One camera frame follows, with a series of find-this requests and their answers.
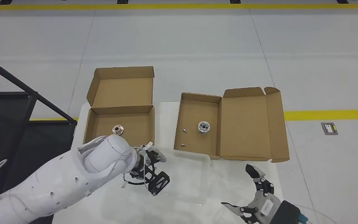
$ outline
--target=white table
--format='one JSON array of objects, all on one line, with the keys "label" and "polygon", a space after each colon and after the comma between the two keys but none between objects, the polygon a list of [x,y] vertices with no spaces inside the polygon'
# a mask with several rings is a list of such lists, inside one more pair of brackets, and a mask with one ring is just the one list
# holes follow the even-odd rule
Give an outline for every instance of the white table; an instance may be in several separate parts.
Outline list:
[{"label": "white table", "polygon": [[[88,103],[81,108],[72,147],[80,146],[83,142],[89,109]],[[162,102],[156,105],[156,146],[173,148],[178,111],[179,102]],[[275,195],[283,200],[275,164],[220,159],[211,160],[209,192],[205,204],[182,201],[159,203],[155,197],[150,196],[149,200],[143,199],[145,203],[143,206],[134,206],[142,199],[134,193],[123,193],[127,188],[120,188],[122,183],[120,175],[99,188],[90,197],[56,213],[53,223],[244,223],[220,202],[246,206],[252,201],[256,188],[245,172],[247,163],[265,172],[266,178],[275,185]],[[121,213],[128,208],[132,210],[130,214]]]}]

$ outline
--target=transparent plastic bin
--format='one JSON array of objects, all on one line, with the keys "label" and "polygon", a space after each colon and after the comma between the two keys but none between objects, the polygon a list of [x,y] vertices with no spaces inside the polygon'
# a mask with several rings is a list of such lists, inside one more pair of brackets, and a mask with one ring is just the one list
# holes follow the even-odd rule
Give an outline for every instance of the transparent plastic bin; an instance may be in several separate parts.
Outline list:
[{"label": "transparent plastic bin", "polygon": [[[103,201],[98,202],[102,204],[103,217],[126,223],[133,219],[139,221],[138,218],[147,222],[150,219],[148,216],[160,216],[170,222],[179,214],[176,206],[201,207],[205,204],[209,190],[210,157],[178,150],[159,150],[167,162],[155,164],[156,174],[164,171],[169,175],[170,183],[154,197],[144,185],[127,184],[121,188],[124,181],[119,175],[106,184]],[[140,182],[129,174],[125,177],[129,181]]]}]

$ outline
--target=yellow floor line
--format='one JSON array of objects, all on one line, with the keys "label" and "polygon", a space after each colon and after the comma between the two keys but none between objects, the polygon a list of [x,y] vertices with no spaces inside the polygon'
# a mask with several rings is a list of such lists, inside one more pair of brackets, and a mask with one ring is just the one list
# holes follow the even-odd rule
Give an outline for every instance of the yellow floor line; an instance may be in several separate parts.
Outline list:
[{"label": "yellow floor line", "polygon": [[[303,120],[356,120],[358,119],[358,110],[302,110],[285,111],[285,120],[287,122]],[[66,120],[64,118],[35,118],[36,120]]]},{"label": "yellow floor line", "polygon": [[256,9],[320,10],[358,9],[358,4],[10,4],[1,10],[187,10],[187,9]]}]

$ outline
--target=metal part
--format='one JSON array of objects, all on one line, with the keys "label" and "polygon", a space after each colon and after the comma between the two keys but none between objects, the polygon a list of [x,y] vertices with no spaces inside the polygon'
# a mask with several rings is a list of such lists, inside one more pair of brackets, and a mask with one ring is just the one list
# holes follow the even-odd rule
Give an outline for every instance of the metal part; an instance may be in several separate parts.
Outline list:
[{"label": "metal part", "polygon": [[124,128],[122,125],[118,124],[113,127],[112,132],[113,132],[113,134],[120,136],[121,134],[123,134]]},{"label": "metal part", "polygon": [[206,121],[201,121],[197,125],[200,134],[207,134],[210,130],[210,124]]}]

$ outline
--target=open cardboard box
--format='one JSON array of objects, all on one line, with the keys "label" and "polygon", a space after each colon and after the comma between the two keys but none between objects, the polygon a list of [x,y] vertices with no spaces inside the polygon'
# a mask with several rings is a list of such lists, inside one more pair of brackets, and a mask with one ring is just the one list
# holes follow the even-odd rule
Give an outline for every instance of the open cardboard box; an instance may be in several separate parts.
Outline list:
[{"label": "open cardboard box", "polygon": [[153,79],[153,67],[97,68],[87,94],[84,142],[111,135],[120,124],[131,146],[154,143]]},{"label": "open cardboard box", "polygon": [[[175,149],[214,160],[289,160],[281,92],[266,87],[265,93],[260,87],[226,90],[223,97],[182,93]],[[207,134],[197,129],[203,120]]]}]

